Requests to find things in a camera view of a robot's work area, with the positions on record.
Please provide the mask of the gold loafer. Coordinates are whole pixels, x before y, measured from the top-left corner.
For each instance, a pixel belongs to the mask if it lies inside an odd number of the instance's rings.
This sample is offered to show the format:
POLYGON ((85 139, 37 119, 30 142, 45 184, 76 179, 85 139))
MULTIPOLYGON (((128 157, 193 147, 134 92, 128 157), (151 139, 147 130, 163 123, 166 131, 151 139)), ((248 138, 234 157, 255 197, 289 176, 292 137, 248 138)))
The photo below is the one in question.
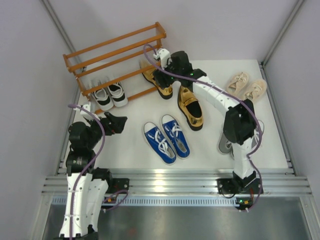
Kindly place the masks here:
POLYGON ((191 130, 200 131, 204 125, 204 116, 199 100, 187 87, 180 86, 177 95, 177 105, 186 118, 191 130))
POLYGON ((164 100, 169 100, 172 96, 173 96, 173 87, 172 85, 169 85, 166 88, 161 88, 160 85, 157 82, 157 76, 154 76, 154 73, 158 73, 158 70, 151 65, 149 62, 147 62, 146 60, 140 60, 139 61, 139 67, 141 69, 145 68, 145 67, 151 67, 151 69, 146 70, 145 72, 142 73, 144 79, 153 84, 156 89, 157 92, 159 93, 159 95, 164 99, 164 100))

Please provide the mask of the black white sneaker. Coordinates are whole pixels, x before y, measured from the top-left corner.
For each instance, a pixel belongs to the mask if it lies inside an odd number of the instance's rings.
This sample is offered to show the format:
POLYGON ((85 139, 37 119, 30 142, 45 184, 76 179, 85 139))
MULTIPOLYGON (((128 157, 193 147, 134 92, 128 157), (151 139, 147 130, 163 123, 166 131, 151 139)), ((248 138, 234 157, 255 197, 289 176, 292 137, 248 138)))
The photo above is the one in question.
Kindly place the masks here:
POLYGON ((114 103, 105 88, 94 91, 92 96, 102 111, 108 111, 114 107, 114 103))
POLYGON ((107 89, 116 107, 120 108, 128 103, 128 98, 126 97, 124 88, 120 82, 109 85, 107 89))

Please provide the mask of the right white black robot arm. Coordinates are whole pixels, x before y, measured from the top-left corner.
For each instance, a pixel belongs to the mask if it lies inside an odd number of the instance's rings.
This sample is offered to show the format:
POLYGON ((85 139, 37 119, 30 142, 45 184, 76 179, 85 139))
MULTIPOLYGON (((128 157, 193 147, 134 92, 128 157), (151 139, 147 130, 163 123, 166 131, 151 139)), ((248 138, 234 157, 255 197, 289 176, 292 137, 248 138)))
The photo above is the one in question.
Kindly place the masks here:
POLYGON ((253 102, 227 93, 217 86, 201 69, 194 69, 184 51, 170 53, 165 48, 154 51, 153 58, 160 64, 156 65, 153 74, 156 83, 163 89, 175 81, 187 88, 196 96, 201 96, 214 106, 223 116, 223 134, 231 142, 234 158, 232 192, 245 193, 253 186, 258 187, 258 194, 263 192, 262 176, 251 160, 260 147, 259 137, 252 147, 255 130, 262 131, 255 115, 253 102))

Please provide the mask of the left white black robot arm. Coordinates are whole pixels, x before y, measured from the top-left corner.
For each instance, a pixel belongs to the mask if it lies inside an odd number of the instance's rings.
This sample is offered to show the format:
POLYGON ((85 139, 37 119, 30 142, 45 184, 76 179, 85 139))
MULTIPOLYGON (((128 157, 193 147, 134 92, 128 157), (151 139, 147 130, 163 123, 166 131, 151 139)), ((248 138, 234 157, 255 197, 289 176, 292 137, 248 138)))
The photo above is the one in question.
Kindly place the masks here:
POLYGON ((114 188, 111 171, 95 168, 94 147, 107 136, 120 134, 126 116, 109 112, 69 126, 70 150, 66 159, 67 200, 59 240, 98 239, 98 220, 105 194, 114 188))

